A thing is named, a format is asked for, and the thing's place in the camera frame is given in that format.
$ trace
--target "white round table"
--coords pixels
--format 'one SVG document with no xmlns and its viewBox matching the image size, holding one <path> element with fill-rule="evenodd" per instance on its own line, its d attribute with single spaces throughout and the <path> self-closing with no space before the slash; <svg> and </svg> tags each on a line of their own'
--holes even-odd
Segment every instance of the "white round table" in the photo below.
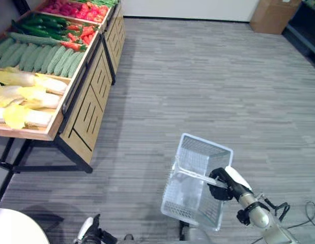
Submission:
<svg viewBox="0 0 315 244">
<path fill-rule="evenodd" d="M 50 244 L 42 228 L 21 212 L 0 208 L 0 243 Z"/>
</svg>

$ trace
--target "white wall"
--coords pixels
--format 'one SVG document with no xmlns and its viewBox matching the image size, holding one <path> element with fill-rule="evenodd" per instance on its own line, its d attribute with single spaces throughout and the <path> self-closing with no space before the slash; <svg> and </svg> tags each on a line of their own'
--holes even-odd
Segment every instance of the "white wall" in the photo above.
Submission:
<svg viewBox="0 0 315 244">
<path fill-rule="evenodd" d="M 259 0 L 123 0 L 124 15 L 250 21 Z"/>
<path fill-rule="evenodd" d="M 19 16 L 11 0 L 0 1 L 0 33 L 10 26 L 12 19 L 18 19 Z"/>
</svg>

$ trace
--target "wooden panel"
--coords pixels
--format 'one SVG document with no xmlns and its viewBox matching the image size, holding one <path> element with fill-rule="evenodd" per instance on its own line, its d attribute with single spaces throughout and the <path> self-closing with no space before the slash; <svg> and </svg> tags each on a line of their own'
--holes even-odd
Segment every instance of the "wooden panel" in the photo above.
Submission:
<svg viewBox="0 0 315 244">
<path fill-rule="evenodd" d="M 118 69 L 118 64 L 119 64 L 118 56 L 120 55 L 119 37 L 118 37 L 118 32 L 116 28 L 112 29 L 111 34 L 109 35 L 106 42 L 107 42 L 108 52 L 111 57 L 112 66 L 113 66 L 114 72 L 116 72 Z"/>
<path fill-rule="evenodd" d="M 73 128 L 90 150 L 93 150 L 95 147 L 102 117 L 102 109 L 96 99 L 93 88 L 90 86 Z"/>
<path fill-rule="evenodd" d="M 107 31 L 106 31 L 106 37 L 108 38 L 111 34 L 111 31 L 113 29 L 113 26 L 114 26 L 114 23 L 116 22 L 116 18 L 120 12 L 120 9 L 121 9 L 121 5 L 117 5 L 116 6 L 116 10 L 114 11 L 113 15 L 111 16 L 110 20 L 109 20 L 109 24 L 108 24 L 108 27 L 107 27 Z"/>
<path fill-rule="evenodd" d="M 105 50 L 103 50 L 103 53 L 102 53 L 103 64 L 104 64 L 104 66 L 105 66 L 107 79 L 108 79 L 109 83 L 112 84 L 112 74 L 111 74 L 111 72 L 110 72 L 110 67 L 109 67 L 109 65 L 108 65 L 108 61 L 107 61 L 106 55 L 107 55 L 107 54 L 106 54 Z"/>
<path fill-rule="evenodd" d="M 82 138 L 74 130 L 71 131 L 70 137 L 66 142 L 84 161 L 90 164 L 93 151 L 86 146 Z"/>
<path fill-rule="evenodd" d="M 99 73 L 98 79 L 92 79 L 91 86 L 94 90 L 95 96 L 99 101 L 101 109 L 104 111 L 106 101 L 108 98 L 108 93 L 110 91 L 111 82 L 108 78 L 108 71 L 105 68 L 103 57 L 100 58 L 100 61 L 97 66 L 96 73 Z"/>
<path fill-rule="evenodd" d="M 90 84 L 100 79 L 102 70 L 106 70 L 102 54 L 105 55 L 102 42 L 94 51 L 91 65 L 83 81 L 83 87 L 60 137 L 87 163 L 90 163 L 103 111 Z"/>
<path fill-rule="evenodd" d="M 121 53 L 122 53 L 122 49 L 123 49 L 123 45 L 125 43 L 125 37 L 126 37 L 126 33 L 125 33 L 125 22 L 124 22 L 124 18 L 121 15 L 121 11 L 119 13 L 118 16 L 118 25 L 117 25 L 117 32 L 118 32 L 118 37 L 119 37 L 119 44 L 120 44 L 120 57 L 121 57 Z"/>
<path fill-rule="evenodd" d="M 125 41 L 124 19 L 121 5 L 118 5 L 118 8 L 116 9 L 111 19 L 110 25 L 106 33 L 107 48 L 111 57 L 111 62 L 115 73 L 118 70 L 124 41 Z"/>
</svg>

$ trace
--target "cardboard box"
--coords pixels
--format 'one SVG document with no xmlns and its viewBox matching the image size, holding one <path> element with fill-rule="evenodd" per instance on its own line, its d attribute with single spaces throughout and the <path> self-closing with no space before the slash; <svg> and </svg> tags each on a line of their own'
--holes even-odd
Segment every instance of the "cardboard box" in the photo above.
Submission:
<svg viewBox="0 0 315 244">
<path fill-rule="evenodd" d="M 260 0 L 250 26 L 258 33 L 280 35 L 300 3 L 301 0 Z"/>
</svg>

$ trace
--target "cucumber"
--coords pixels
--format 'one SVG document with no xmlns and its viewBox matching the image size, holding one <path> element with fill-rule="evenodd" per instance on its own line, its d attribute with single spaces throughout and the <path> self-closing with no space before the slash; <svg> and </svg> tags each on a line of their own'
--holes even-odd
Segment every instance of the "cucumber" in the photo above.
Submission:
<svg viewBox="0 0 315 244">
<path fill-rule="evenodd" d="M 64 55 L 61 57 L 61 59 L 59 60 L 59 62 L 57 63 L 57 65 L 54 68 L 54 75 L 59 76 L 62 72 L 62 69 L 64 68 L 64 64 L 67 61 L 67 59 L 74 53 L 74 50 L 72 50 L 71 48 L 69 48 Z"/>
<path fill-rule="evenodd" d="M 5 63 L 8 61 L 8 59 L 11 57 L 11 55 L 21 46 L 20 43 L 15 43 L 11 45 L 3 54 L 3 56 L 0 58 L 0 68 L 4 68 Z"/>
<path fill-rule="evenodd" d="M 52 28 L 52 29 L 58 29 L 58 30 L 61 30 L 63 28 L 63 26 L 61 24 L 58 24 L 58 23 L 55 23 L 55 22 L 52 22 L 52 21 L 46 21 L 43 23 L 43 25 L 47 28 Z"/>
<path fill-rule="evenodd" d="M 56 39 L 56 40 L 60 40 L 60 41 L 64 41 L 64 42 L 68 42 L 68 41 L 69 41 L 68 38 L 63 37 L 63 36 L 58 35 L 58 34 L 55 34 L 55 33 L 49 33 L 49 35 L 50 35 L 52 38 Z"/>
<path fill-rule="evenodd" d="M 41 25 L 43 24 L 43 19 L 38 18 L 38 19 L 27 19 L 23 23 L 26 25 Z"/>
<path fill-rule="evenodd" d="M 34 37 L 30 35 L 19 34 L 15 32 L 8 32 L 8 35 L 20 42 L 23 43 L 34 43 L 38 45 L 56 45 L 59 43 L 58 40 L 51 37 Z"/>
<path fill-rule="evenodd" d="M 15 42 L 14 39 L 7 38 L 0 43 L 0 58 L 4 54 L 4 52 L 8 49 L 8 47 L 14 44 L 14 42 Z"/>
<path fill-rule="evenodd" d="M 47 58 L 47 56 L 48 56 L 48 54 L 49 54 L 49 52 L 51 51 L 52 48 L 53 47 L 51 47 L 49 45 L 46 45 L 42 49 L 42 51 L 39 53 L 37 59 L 35 60 L 34 72 L 38 72 L 41 69 L 45 59 Z"/>
<path fill-rule="evenodd" d="M 28 57 L 28 59 L 25 62 L 24 71 L 32 72 L 35 64 L 35 60 L 39 56 L 40 52 L 42 51 L 43 47 L 37 47 L 34 52 Z"/>
<path fill-rule="evenodd" d="M 70 70 L 70 66 L 72 64 L 72 62 L 77 59 L 77 57 L 80 55 L 80 52 L 75 52 L 73 53 L 71 56 L 69 56 L 69 58 L 67 59 L 67 61 L 64 64 L 64 68 L 61 71 L 61 76 L 63 77 L 68 77 L 68 72 Z"/>
<path fill-rule="evenodd" d="M 22 27 L 19 24 L 17 24 L 15 22 L 15 20 L 13 20 L 13 19 L 11 20 L 11 26 L 14 27 L 19 33 L 25 34 L 25 32 L 22 29 Z"/>
<path fill-rule="evenodd" d="M 48 16 L 40 14 L 37 16 L 37 18 L 43 19 L 44 22 L 55 22 L 63 26 L 67 26 L 69 22 L 65 18 L 56 17 L 56 16 Z"/>
<path fill-rule="evenodd" d="M 5 62 L 5 67 L 15 67 L 17 64 L 19 64 L 20 59 L 23 55 L 23 53 L 27 49 L 27 44 L 22 44 L 19 46 L 19 48 L 13 53 L 13 55 L 10 56 L 10 58 Z"/>
<path fill-rule="evenodd" d="M 49 33 L 39 28 L 39 26 L 28 26 L 28 25 L 22 24 L 21 27 L 33 36 L 50 37 Z"/>
<path fill-rule="evenodd" d="M 41 73 L 46 74 L 47 73 L 47 67 L 49 66 L 52 58 L 54 57 L 55 53 L 58 51 L 59 46 L 54 46 L 52 49 L 49 51 L 47 57 L 45 58 L 42 67 L 41 67 Z"/>
<path fill-rule="evenodd" d="M 69 78 L 71 78 L 74 75 L 74 73 L 75 73 L 75 71 L 76 71 L 76 69 L 77 69 L 77 67 L 78 67 L 82 57 L 84 56 L 84 54 L 85 54 L 84 52 L 81 52 L 77 56 L 77 58 L 74 60 L 74 62 L 72 62 L 71 66 L 70 66 L 70 69 L 69 69 L 69 72 L 68 72 L 68 77 Z"/>
<path fill-rule="evenodd" d="M 25 66 L 25 62 L 28 59 L 28 57 L 34 52 L 34 50 L 37 48 L 37 45 L 34 45 L 33 43 L 30 43 L 26 49 L 26 51 L 23 53 L 20 62 L 19 62 L 19 69 L 23 70 Z"/>
<path fill-rule="evenodd" d="M 66 48 L 64 46 L 61 46 L 57 52 L 55 53 L 54 57 L 52 58 L 51 62 L 49 63 L 49 66 L 47 67 L 47 73 L 52 74 L 54 72 L 55 66 L 60 61 L 64 53 L 66 52 Z"/>
</svg>

